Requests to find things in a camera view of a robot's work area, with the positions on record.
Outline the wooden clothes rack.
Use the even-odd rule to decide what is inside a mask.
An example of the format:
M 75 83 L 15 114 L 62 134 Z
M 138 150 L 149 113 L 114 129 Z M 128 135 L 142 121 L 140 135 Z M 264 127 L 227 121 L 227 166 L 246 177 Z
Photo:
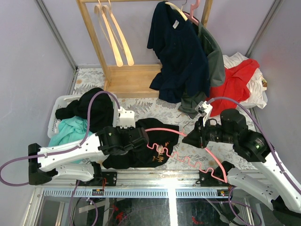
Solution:
M 118 97 L 158 97 L 159 91 L 150 89 L 150 84 L 161 71 L 162 64 L 152 49 L 147 48 L 151 21 L 159 0 L 110 0 L 112 12 L 120 25 L 134 59 L 128 66 L 123 50 L 117 46 L 123 66 L 116 65 L 115 57 L 99 25 L 94 8 L 98 0 L 79 0 L 77 5 L 92 41 L 99 63 L 105 75 L 104 89 Z M 185 20 L 189 20 L 182 9 L 170 1 L 165 2 Z M 121 43 L 111 18 L 108 21 Z

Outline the red t shirt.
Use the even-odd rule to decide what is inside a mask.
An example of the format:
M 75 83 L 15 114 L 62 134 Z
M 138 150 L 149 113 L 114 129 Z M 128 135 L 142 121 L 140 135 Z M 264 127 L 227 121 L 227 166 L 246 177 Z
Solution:
M 226 68 L 223 85 L 211 87 L 207 100 L 215 97 L 229 97 L 237 102 L 247 100 L 250 97 L 250 91 L 246 85 L 259 66 L 256 60 L 247 59 L 235 67 Z

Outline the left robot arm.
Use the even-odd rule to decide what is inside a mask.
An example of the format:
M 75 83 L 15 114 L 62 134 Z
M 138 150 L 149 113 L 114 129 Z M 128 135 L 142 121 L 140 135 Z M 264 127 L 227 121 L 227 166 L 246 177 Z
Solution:
M 41 147 L 28 146 L 30 185 L 42 185 L 53 179 L 75 179 L 87 186 L 98 186 L 104 181 L 101 165 L 95 161 L 85 165 L 76 161 L 106 155 L 125 155 L 147 145 L 148 135 L 143 128 L 121 129 L 105 127 L 85 141 L 65 145 Z

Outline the floral table mat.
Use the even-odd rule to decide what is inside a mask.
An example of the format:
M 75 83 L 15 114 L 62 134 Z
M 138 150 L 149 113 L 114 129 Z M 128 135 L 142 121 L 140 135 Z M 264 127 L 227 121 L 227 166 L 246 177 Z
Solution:
M 76 72 L 76 80 L 72 94 L 82 95 L 92 88 L 104 88 L 104 74 L 101 68 L 79 68 Z M 178 110 L 178 104 L 171 104 L 158 98 L 118 98 L 124 109 L 135 112 L 135 120 L 156 118 L 164 124 L 178 125 L 180 131 L 188 134 L 194 128 L 195 119 L 190 119 L 186 114 Z M 192 170 L 196 162 L 202 164 L 202 169 L 216 168 L 218 165 L 214 158 L 204 149 L 198 149 L 182 142 L 174 146 L 177 152 L 174 158 L 169 159 L 157 170 Z M 232 149 L 231 144 L 211 142 L 207 147 L 216 158 L 228 161 L 240 170 L 254 170 L 255 167 L 238 156 Z

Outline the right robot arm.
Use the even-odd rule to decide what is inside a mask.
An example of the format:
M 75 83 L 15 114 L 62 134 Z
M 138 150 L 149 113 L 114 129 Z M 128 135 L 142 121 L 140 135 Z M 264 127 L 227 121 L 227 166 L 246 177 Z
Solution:
M 217 171 L 214 174 L 215 182 L 220 186 L 229 182 L 257 198 L 271 210 L 300 213 L 301 195 L 297 191 L 300 184 L 296 182 L 296 186 L 292 186 L 284 176 L 284 171 L 281 170 L 283 164 L 274 159 L 276 153 L 271 151 L 263 134 L 250 130 L 245 116 L 236 109 L 224 110 L 220 117 L 221 123 L 215 125 L 211 125 L 210 121 L 203 123 L 199 119 L 194 130 L 182 140 L 183 143 L 202 149 L 209 142 L 232 144 L 235 153 L 259 169 L 271 186 L 243 174 L 237 168 Z

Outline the black garment in basket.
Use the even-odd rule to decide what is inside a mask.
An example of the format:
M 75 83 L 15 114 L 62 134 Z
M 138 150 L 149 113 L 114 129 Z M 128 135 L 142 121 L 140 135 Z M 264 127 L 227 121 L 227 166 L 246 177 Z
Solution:
M 59 120 L 78 116 L 87 119 L 87 111 L 90 100 L 101 88 L 93 88 L 83 94 L 80 99 L 69 103 L 65 108 L 56 110 L 55 116 Z M 113 125 L 114 109 L 113 103 L 108 94 L 98 95 L 92 103 L 90 111 L 90 127 L 92 133 L 102 130 L 104 127 Z

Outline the pink hanger on rack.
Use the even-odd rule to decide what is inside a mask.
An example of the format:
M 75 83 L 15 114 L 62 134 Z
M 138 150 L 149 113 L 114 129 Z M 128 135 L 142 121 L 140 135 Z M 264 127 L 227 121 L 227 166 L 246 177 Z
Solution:
M 189 13 L 183 11 L 186 17 L 195 25 L 199 25 L 199 20 L 194 17 L 194 10 L 196 10 L 199 7 L 199 5 L 200 5 L 200 0 L 196 0 L 194 4 L 191 4 Z

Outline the black t shirt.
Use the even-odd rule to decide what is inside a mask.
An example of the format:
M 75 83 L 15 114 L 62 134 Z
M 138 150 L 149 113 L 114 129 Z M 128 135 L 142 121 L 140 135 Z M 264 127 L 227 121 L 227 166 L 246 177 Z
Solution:
M 178 144 L 179 134 L 169 131 L 150 131 L 147 133 L 149 145 L 125 155 L 110 155 L 103 161 L 106 169 L 123 170 L 128 168 L 155 168 L 165 164 Z

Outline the wooden hanger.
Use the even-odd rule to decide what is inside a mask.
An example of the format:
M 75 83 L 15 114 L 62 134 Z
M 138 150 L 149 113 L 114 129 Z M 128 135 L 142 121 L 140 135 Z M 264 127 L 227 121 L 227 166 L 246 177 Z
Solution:
M 116 44 L 116 40 L 115 40 L 115 36 L 112 32 L 112 29 L 110 27 L 110 24 L 109 24 L 109 21 L 106 17 L 106 13 L 103 11 L 103 8 L 102 8 L 102 5 L 101 5 L 101 2 L 98 1 L 98 5 L 95 6 L 94 8 L 94 13 L 97 14 L 98 16 L 98 21 L 99 21 L 99 25 L 109 43 L 109 46 L 111 47 L 112 51 L 113 51 L 113 54 L 114 54 L 114 57 L 115 57 L 115 61 L 116 61 L 116 65 L 118 67 L 121 67 L 123 66 L 123 61 L 122 61 L 122 58 L 121 58 L 121 55 L 120 55 L 120 52 L 119 52 L 119 49 L 118 49 L 118 46 Z M 102 25 L 101 25 L 101 22 L 100 22 L 100 18 L 103 19 L 103 22 L 105 24 L 105 27 L 106 27 L 106 30 L 107 30 L 107 33 L 108 33 L 108 36 L 106 35 Z
M 106 17 L 108 18 L 108 16 L 109 16 L 111 18 L 111 21 L 113 22 L 113 25 L 116 27 L 116 30 L 117 30 L 117 33 L 118 33 L 118 36 L 119 36 L 119 39 L 120 39 L 121 43 L 119 43 L 119 40 L 118 40 L 116 34 L 114 33 L 114 31 L 112 29 L 112 26 L 110 25 L 110 27 L 112 29 L 112 32 L 115 36 L 116 44 L 118 43 L 119 47 L 123 50 L 124 55 L 127 59 L 128 66 L 133 66 L 134 65 L 134 59 L 133 59 L 132 53 L 130 51 L 130 48 L 128 46 L 127 40 L 126 40 L 126 38 L 125 38 L 121 28 L 120 28 L 120 25 L 118 24 L 113 12 L 112 12 L 111 2 L 108 1 L 108 3 L 109 3 L 109 5 L 103 5 L 102 8 L 103 8 L 103 11 L 106 13 Z

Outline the white garment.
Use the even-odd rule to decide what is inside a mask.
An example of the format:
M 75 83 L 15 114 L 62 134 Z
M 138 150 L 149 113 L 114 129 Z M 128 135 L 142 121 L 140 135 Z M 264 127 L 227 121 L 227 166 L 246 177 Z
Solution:
M 232 56 L 223 55 L 224 67 L 230 69 L 239 65 L 248 58 L 241 53 L 237 52 Z M 250 91 L 250 97 L 242 101 L 241 104 L 245 108 L 258 107 L 263 109 L 268 102 L 265 91 L 267 90 L 267 81 L 264 79 L 262 72 L 257 68 L 251 77 L 250 81 L 246 85 Z

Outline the navy t shirt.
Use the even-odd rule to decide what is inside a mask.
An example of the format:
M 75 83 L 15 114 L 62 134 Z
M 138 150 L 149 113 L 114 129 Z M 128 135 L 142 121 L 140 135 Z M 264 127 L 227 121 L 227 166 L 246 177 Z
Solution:
M 201 41 L 192 23 L 165 1 L 154 10 L 147 48 L 162 64 L 150 84 L 150 89 L 159 91 L 159 99 L 175 104 L 184 93 L 209 95 L 209 65 Z

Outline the teal cloth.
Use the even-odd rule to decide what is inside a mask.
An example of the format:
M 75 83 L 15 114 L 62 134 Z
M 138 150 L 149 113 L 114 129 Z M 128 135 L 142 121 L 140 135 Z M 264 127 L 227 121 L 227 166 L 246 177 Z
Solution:
M 55 134 L 51 137 L 49 147 L 64 145 L 82 140 L 87 132 L 87 120 L 78 116 L 59 120 L 55 125 Z

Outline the grey t shirt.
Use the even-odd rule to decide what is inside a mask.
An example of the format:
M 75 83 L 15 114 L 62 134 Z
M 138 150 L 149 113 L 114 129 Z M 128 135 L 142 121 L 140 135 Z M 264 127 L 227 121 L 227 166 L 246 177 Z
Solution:
M 192 26 L 208 59 L 210 87 L 219 87 L 225 81 L 222 50 L 211 33 L 201 23 L 198 25 L 192 24 Z M 178 110 L 194 119 L 198 114 L 195 108 L 201 101 L 205 101 L 206 98 L 207 96 L 204 92 L 198 92 L 191 97 L 184 93 Z

